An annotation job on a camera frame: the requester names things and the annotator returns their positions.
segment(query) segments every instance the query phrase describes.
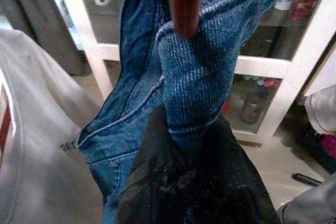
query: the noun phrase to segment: gray fabric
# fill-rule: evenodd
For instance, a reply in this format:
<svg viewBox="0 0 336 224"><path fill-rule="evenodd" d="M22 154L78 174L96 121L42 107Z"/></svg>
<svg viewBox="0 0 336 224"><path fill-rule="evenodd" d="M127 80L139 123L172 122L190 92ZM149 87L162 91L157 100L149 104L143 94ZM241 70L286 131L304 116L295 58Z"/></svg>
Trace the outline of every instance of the gray fabric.
<svg viewBox="0 0 336 224"><path fill-rule="evenodd" d="M54 0L0 0L14 29L33 38L69 74L81 74L83 62Z"/></svg>
<svg viewBox="0 0 336 224"><path fill-rule="evenodd" d="M310 124L318 133L336 137L336 85L310 95L304 106Z"/></svg>
<svg viewBox="0 0 336 224"><path fill-rule="evenodd" d="M301 194L282 212L284 224L331 224L336 218L336 173Z"/></svg>

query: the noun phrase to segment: jeans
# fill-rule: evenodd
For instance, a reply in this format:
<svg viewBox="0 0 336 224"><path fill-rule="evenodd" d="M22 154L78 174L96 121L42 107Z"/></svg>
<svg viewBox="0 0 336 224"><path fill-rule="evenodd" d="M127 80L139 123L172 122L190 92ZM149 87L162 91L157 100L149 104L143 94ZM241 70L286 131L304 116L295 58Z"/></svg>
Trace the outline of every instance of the jeans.
<svg viewBox="0 0 336 224"><path fill-rule="evenodd" d="M102 222L113 223L148 115L164 104L169 132L192 160L230 90L240 47L275 0L202 0L191 40L173 32L168 0L123 0L121 74L77 146L103 194Z"/></svg>

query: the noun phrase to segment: floor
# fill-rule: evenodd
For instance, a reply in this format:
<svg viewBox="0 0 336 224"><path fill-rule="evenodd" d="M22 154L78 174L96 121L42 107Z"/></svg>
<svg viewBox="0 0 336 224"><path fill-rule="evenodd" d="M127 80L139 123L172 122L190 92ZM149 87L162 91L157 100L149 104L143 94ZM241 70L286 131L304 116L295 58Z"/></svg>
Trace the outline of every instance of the floor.
<svg viewBox="0 0 336 224"><path fill-rule="evenodd" d="M103 100L92 74L86 77L74 77L74 79L88 92L96 104L102 104ZM293 180L292 173L302 173L320 181L329 176L295 144L293 133L288 128L290 128L288 121L283 122L274 137L261 147L242 143L242 147L257 167L276 209L311 188Z"/></svg>

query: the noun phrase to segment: denim fabric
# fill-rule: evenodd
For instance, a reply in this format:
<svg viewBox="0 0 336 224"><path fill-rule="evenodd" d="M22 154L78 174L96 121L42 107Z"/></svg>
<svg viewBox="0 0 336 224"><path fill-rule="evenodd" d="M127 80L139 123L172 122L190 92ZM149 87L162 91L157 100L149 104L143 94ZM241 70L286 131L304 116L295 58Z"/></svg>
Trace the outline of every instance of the denim fabric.
<svg viewBox="0 0 336 224"><path fill-rule="evenodd" d="M192 40L173 33L168 0L123 0L121 74L77 146L103 193L102 221L113 223L120 193L149 113L164 104L186 157L198 153L229 92L237 56L275 0L203 0Z"/></svg>

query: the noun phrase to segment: black bag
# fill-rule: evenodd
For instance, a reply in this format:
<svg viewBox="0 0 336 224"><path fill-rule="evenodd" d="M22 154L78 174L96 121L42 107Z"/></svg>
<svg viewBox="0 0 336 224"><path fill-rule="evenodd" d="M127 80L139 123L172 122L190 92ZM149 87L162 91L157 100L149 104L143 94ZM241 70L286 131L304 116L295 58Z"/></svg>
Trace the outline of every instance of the black bag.
<svg viewBox="0 0 336 224"><path fill-rule="evenodd" d="M150 115L116 223L280 221L258 172L222 116L206 132L194 166L187 167L160 107Z"/></svg>

